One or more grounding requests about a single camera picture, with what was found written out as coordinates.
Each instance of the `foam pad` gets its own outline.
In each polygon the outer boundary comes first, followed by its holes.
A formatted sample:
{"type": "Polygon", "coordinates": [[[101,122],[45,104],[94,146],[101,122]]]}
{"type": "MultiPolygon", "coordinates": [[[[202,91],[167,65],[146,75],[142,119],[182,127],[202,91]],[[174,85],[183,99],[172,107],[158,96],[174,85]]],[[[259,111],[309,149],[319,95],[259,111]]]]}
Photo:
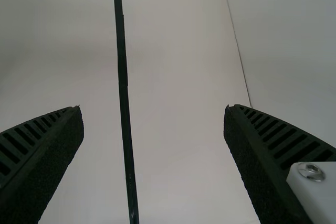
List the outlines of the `foam pad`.
{"type": "Polygon", "coordinates": [[[0,133],[0,223],[37,223],[83,141],[79,107],[0,133]]]}

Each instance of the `screw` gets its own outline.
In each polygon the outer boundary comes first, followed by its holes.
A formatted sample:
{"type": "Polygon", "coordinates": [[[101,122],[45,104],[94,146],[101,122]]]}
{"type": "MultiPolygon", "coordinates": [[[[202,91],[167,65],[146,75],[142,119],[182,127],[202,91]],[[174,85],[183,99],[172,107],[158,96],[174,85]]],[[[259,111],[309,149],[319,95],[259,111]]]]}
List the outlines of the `screw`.
{"type": "Polygon", "coordinates": [[[315,164],[301,163],[298,165],[299,173],[312,181],[321,182],[325,180],[325,173],[315,164]]]}
{"type": "Polygon", "coordinates": [[[317,166],[314,166],[312,164],[307,164],[306,165],[306,168],[310,171],[310,172],[318,172],[319,171],[319,168],[317,166]]]}

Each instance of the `black vertical strip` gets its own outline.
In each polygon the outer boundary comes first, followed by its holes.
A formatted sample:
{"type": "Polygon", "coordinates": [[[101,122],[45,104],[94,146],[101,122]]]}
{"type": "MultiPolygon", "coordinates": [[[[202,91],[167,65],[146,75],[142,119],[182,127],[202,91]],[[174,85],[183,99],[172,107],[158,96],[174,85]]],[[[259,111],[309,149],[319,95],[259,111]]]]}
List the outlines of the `black vertical strip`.
{"type": "Polygon", "coordinates": [[[115,24],[117,29],[119,99],[128,209],[130,224],[139,224],[138,197],[135,184],[130,107],[128,100],[127,59],[122,0],[114,0],[114,10],[116,13],[115,24]]]}

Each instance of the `white wall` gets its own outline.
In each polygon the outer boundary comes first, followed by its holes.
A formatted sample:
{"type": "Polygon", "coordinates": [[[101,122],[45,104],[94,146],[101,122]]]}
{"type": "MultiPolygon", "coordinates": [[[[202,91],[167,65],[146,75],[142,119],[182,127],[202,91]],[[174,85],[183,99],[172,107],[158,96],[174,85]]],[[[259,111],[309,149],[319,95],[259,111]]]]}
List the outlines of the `white wall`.
{"type": "MultiPolygon", "coordinates": [[[[129,223],[113,0],[0,0],[0,131],[80,104],[85,139],[40,224],[129,223]]],[[[255,223],[223,138],[248,105],[226,0],[123,0],[140,221],[255,223]]]]}
{"type": "Polygon", "coordinates": [[[113,0],[0,0],[0,132],[79,105],[85,138],[40,224],[129,223],[113,0]]]}
{"type": "Polygon", "coordinates": [[[336,146],[336,0],[228,0],[252,106],[336,146]]]}
{"type": "Polygon", "coordinates": [[[223,138],[249,105],[226,0],[123,0],[140,223],[258,223],[223,138]]]}

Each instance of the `white enclosure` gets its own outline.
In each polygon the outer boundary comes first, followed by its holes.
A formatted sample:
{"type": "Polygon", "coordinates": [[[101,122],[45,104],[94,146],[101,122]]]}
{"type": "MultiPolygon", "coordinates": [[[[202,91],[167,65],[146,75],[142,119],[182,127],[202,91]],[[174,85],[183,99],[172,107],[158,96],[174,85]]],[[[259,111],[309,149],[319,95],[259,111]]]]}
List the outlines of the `white enclosure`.
{"type": "Polygon", "coordinates": [[[251,104],[336,146],[336,0],[228,0],[251,104]]]}
{"type": "MultiPolygon", "coordinates": [[[[80,105],[40,224],[129,223],[113,0],[0,0],[0,131],[80,105]]],[[[123,0],[140,223],[257,223],[223,138],[249,105],[226,0],[123,0]]]]}

